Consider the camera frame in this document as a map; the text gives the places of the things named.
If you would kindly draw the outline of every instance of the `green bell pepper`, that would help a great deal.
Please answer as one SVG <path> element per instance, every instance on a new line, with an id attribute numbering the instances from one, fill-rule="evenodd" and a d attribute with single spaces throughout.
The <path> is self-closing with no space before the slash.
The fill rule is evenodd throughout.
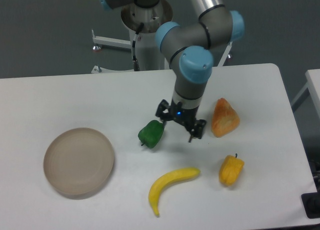
<path id="1" fill-rule="evenodd" d="M 163 132 L 164 124 L 157 120 L 152 120 L 139 132 L 138 138 L 142 142 L 142 145 L 154 148 L 160 141 Z"/>

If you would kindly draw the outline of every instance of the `yellow bell pepper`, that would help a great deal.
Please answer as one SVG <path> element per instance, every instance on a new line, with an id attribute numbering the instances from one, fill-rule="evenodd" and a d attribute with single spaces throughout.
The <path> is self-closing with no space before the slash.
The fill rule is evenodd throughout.
<path id="1" fill-rule="evenodd" d="M 237 180 L 245 162 L 234 156 L 225 157 L 219 172 L 219 181 L 224 185 L 231 186 Z"/>

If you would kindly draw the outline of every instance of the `plate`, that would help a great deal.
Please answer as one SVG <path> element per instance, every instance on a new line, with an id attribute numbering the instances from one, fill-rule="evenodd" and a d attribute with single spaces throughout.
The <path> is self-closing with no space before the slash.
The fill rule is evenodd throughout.
<path id="1" fill-rule="evenodd" d="M 90 128 L 69 130 L 47 149 L 43 169 L 49 183 L 64 196 L 96 193 L 106 183 L 115 154 L 109 140 Z"/>

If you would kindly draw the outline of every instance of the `white table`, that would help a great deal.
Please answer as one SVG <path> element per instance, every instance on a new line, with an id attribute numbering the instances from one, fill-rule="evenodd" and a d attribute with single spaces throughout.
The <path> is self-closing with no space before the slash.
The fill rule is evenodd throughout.
<path id="1" fill-rule="evenodd" d="M 301 194 L 315 192 L 311 171 L 278 68 L 272 64 L 214 68 L 198 118 L 202 140 L 169 122 L 148 150 L 137 134 L 162 99 L 171 100 L 172 71 L 0 80 L 0 229 L 255 229 L 319 223 L 308 219 Z M 225 97 L 238 112 L 237 130 L 215 138 L 211 115 Z M 98 194 L 71 200 L 43 172 L 49 144 L 61 133 L 90 127 L 105 134 L 115 166 Z M 237 183 L 219 183 L 228 154 L 245 161 Z M 194 166 L 194 181 L 167 189 L 160 218 L 148 203 L 164 173 Z"/>
<path id="2" fill-rule="evenodd" d="M 311 95 L 315 109 L 320 117 L 320 69 L 305 73 L 307 83 L 301 88 L 291 102 L 293 112 Z"/>

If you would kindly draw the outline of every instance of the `banana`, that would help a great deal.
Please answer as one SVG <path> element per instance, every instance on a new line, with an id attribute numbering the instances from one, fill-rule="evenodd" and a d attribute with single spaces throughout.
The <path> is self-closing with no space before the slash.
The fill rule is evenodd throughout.
<path id="1" fill-rule="evenodd" d="M 158 202 L 160 194 L 165 187 L 178 181 L 184 181 L 197 177 L 199 174 L 199 169 L 194 167 L 187 167 L 168 172 L 165 175 L 158 178 L 151 186 L 148 197 L 149 203 L 153 209 L 154 214 L 156 216 L 160 215 L 158 210 Z"/>

